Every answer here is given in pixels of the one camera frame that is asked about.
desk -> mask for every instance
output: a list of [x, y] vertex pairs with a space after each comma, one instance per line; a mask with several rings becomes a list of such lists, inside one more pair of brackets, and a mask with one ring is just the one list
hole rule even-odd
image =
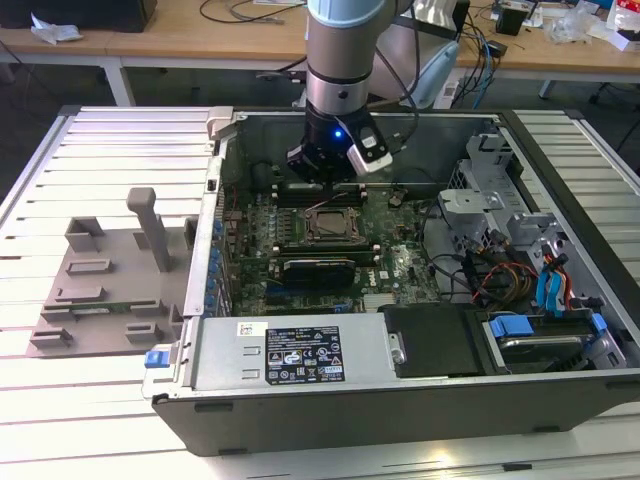
[[[27, 30], [2, 30], [2, 39], [25, 63], [97, 65], [105, 69], [116, 104], [135, 105], [125, 67], [219, 68], [267, 70], [281, 67], [305, 53], [306, 11], [280, 14], [283, 26], [265, 24], [224, 25], [200, 16], [201, 0], [158, 0], [157, 11], [143, 33], [83, 31], [79, 42], [52, 46]], [[474, 0], [475, 16], [487, 0]], [[213, 2], [207, 13], [230, 18], [224, 5]], [[265, 7], [247, 5], [247, 14], [264, 13]], [[564, 80], [638, 83], [640, 55], [619, 52], [608, 43], [593, 39], [591, 45], [553, 45], [540, 29], [524, 28], [511, 37], [495, 32], [495, 23], [474, 18], [489, 39], [508, 45], [496, 76], [530, 80]], [[13, 59], [0, 51], [0, 62]], [[448, 87], [470, 73], [476, 51], [463, 39], [457, 67]], [[436, 106], [448, 108], [451, 96], [443, 89]]]
[[[546, 98], [553, 81], [574, 82], [640, 82], [640, 55], [620, 52], [613, 45], [593, 38], [591, 44], [570, 43], [555, 45], [546, 39], [540, 28], [522, 27], [517, 36], [501, 35], [495, 31], [495, 22], [487, 20], [489, 11], [477, 15], [479, 7], [490, 1], [472, 0], [470, 14], [487, 40], [507, 45], [508, 50], [496, 71], [497, 78], [544, 80], [540, 96]], [[476, 63], [477, 49], [471, 39], [462, 39], [456, 68], [449, 77], [449, 86], [470, 74]], [[441, 108], [448, 108], [445, 98]]]
[[[133, 106], [124, 67], [273, 70], [305, 54], [306, 10], [279, 15], [284, 25], [212, 22], [199, 14], [201, 0], [158, 0], [143, 33], [82, 30], [84, 39], [49, 45], [29, 30], [0, 29], [0, 40], [24, 63], [94, 65], [104, 68], [118, 106]], [[247, 5], [242, 12], [270, 10]], [[207, 14], [233, 19], [218, 0]], [[0, 63], [15, 60], [0, 48]]]
[[[593, 480], [640, 472], [640, 403], [565, 433], [200, 458], [142, 399], [142, 355], [23, 358], [67, 249], [69, 216], [136, 228], [125, 199], [130, 186], [143, 184], [156, 189], [165, 226], [197, 215], [210, 154], [181, 136], [206, 135], [207, 111], [95, 107], [60, 116], [0, 207], [1, 479]], [[136, 144], [150, 112], [164, 126], [151, 135], [161, 144]], [[119, 132], [119, 142], [96, 140], [108, 131]], [[501, 421], [499, 405], [488, 414]], [[503, 464], [514, 462], [532, 470], [505, 472]]]

sticker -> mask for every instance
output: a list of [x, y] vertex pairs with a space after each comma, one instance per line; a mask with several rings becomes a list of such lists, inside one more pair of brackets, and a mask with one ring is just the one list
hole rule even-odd
[[263, 335], [269, 384], [344, 382], [338, 327], [272, 328]]
[[238, 322], [239, 337], [264, 337], [269, 322]]

white plastic bag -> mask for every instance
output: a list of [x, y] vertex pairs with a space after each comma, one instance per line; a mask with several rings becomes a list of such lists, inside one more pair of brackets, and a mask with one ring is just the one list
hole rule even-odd
[[51, 45], [83, 38], [75, 25], [53, 25], [36, 18], [33, 13], [31, 14], [31, 20], [33, 21], [31, 32]]
[[553, 43], [569, 43], [583, 41], [591, 43], [591, 37], [587, 34], [594, 23], [594, 16], [587, 11], [587, 6], [578, 2], [562, 17], [548, 22], [544, 26], [544, 33]]
[[616, 30], [640, 31], [640, 3], [633, 0], [617, 0], [614, 22]]

wire bundle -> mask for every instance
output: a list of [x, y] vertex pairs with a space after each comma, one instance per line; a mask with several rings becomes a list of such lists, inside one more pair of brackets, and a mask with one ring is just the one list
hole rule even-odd
[[[538, 277], [538, 274], [529, 266], [522, 263], [499, 263], [494, 266], [489, 273], [484, 277], [481, 283], [481, 287], [486, 289], [491, 278], [496, 274], [504, 272], [510, 278], [511, 285], [507, 290], [507, 293], [499, 301], [487, 302], [485, 308], [487, 311], [495, 311], [501, 308], [508, 307], [512, 302], [516, 300], [523, 300], [531, 293], [531, 287], [534, 285], [533, 279]], [[477, 301], [482, 297], [482, 292], [478, 291], [471, 298], [472, 302]]]
[[478, 56], [471, 75], [463, 82], [460, 91], [453, 99], [452, 105], [464, 100], [464, 98], [471, 93], [477, 93], [472, 106], [472, 108], [476, 109], [484, 98], [487, 89], [493, 83], [495, 72], [500, 66], [500, 59], [497, 61], [494, 60], [482, 30], [476, 27], [473, 22], [473, 17], [469, 13], [467, 13], [467, 17], [469, 21], [465, 23], [465, 26], [471, 29], [471, 32], [463, 31], [462, 36], [474, 41], [478, 49]]

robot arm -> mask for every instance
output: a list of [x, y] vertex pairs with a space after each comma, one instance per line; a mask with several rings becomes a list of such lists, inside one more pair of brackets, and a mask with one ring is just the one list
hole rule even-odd
[[288, 164], [331, 185], [391, 164], [366, 109], [378, 37], [412, 0], [309, 0], [305, 135]]

